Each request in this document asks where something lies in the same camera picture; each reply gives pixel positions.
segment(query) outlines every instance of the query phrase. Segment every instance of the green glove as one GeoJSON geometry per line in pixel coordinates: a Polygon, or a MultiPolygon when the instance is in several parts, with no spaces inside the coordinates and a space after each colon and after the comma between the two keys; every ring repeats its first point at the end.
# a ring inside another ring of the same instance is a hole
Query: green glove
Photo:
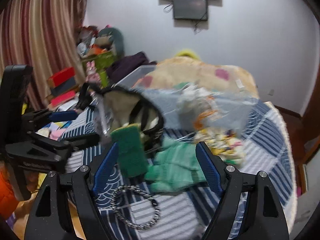
{"type": "Polygon", "coordinates": [[[148,167],[145,180],[151,184],[153,192],[176,192],[204,182],[205,177],[196,158],[194,144],[165,138],[164,151],[158,152],[154,165],[148,167]]]}

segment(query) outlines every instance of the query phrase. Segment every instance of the metal screw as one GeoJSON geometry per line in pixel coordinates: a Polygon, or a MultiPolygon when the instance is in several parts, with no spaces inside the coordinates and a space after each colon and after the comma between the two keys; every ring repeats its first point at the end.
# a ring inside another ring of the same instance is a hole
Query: metal screw
{"type": "Polygon", "coordinates": [[[89,167],[87,165],[83,165],[80,167],[80,171],[85,172],[89,169],[89,167]]]}
{"type": "Polygon", "coordinates": [[[49,177],[53,177],[54,175],[56,175],[55,171],[49,171],[48,176],[49,177]]]}
{"type": "Polygon", "coordinates": [[[260,171],[259,175],[263,178],[265,178],[267,176],[267,173],[265,171],[260,171]]]}
{"type": "Polygon", "coordinates": [[[234,166],[231,166],[231,165],[227,166],[227,171],[234,172],[235,170],[236,168],[234,166]]]}

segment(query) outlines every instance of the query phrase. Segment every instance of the striped bedsheet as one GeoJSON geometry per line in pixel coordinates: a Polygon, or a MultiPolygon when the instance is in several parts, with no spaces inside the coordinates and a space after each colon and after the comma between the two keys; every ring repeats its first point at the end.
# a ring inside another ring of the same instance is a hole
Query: striped bedsheet
{"type": "MultiPolygon", "coordinates": [[[[93,131],[93,112],[87,109],[69,126],[62,138],[93,131]]],[[[188,141],[194,134],[184,130],[165,129],[164,135],[188,141]]],[[[284,209],[290,232],[297,207],[296,182],[291,146],[284,121],[278,110],[270,103],[259,101],[251,109],[242,139],[247,156],[240,171],[256,174],[264,170],[268,173],[284,209]]],[[[66,166],[67,172],[73,172],[79,166],[89,164],[92,158],[99,154],[101,154],[100,145],[73,153],[66,166]]],[[[137,231],[122,223],[110,207],[112,191],[122,184],[138,185],[147,192],[150,192],[150,189],[143,177],[124,178],[116,165],[109,181],[106,182],[105,192],[95,200],[104,222],[111,227],[117,239],[123,240],[201,239],[220,200],[210,191],[206,183],[170,196],[155,195],[154,197],[160,203],[162,217],[156,226],[145,231],[137,231]]],[[[246,193],[241,196],[229,239],[236,237],[239,232],[246,197],[246,193]]],[[[145,223],[152,217],[153,210],[148,202],[140,196],[131,195],[130,192],[119,200],[118,206],[122,214],[135,223],[145,223]]]]}

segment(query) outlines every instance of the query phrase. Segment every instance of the bracelet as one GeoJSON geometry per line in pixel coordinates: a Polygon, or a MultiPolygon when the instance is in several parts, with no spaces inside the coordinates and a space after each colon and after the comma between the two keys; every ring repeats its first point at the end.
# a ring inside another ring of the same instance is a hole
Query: bracelet
{"type": "Polygon", "coordinates": [[[155,223],[158,222],[158,220],[160,219],[160,208],[158,206],[158,202],[146,191],[140,190],[138,187],[136,186],[129,186],[129,185],[121,185],[118,188],[116,188],[111,196],[111,203],[110,206],[113,210],[113,212],[115,213],[115,215],[125,224],[127,224],[127,226],[137,229],[137,230],[146,230],[151,228],[155,223]],[[151,202],[152,207],[155,209],[155,214],[153,219],[151,219],[148,223],[143,224],[143,225],[138,225],[135,223],[130,222],[127,218],[125,218],[120,211],[118,210],[118,207],[116,205],[116,198],[119,196],[119,194],[122,192],[122,190],[131,190],[134,193],[137,193],[139,195],[141,195],[143,198],[149,200],[151,202]]]}

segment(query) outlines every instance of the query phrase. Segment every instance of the curtain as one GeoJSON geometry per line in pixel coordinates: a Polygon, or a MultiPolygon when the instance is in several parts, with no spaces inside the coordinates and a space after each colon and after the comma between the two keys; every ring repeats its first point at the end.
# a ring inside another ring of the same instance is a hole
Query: curtain
{"type": "Polygon", "coordinates": [[[0,75],[8,65],[33,66],[27,95],[35,110],[46,105],[54,73],[73,66],[77,82],[85,79],[75,39],[85,8],[86,0],[10,0],[0,15],[0,75]]]}

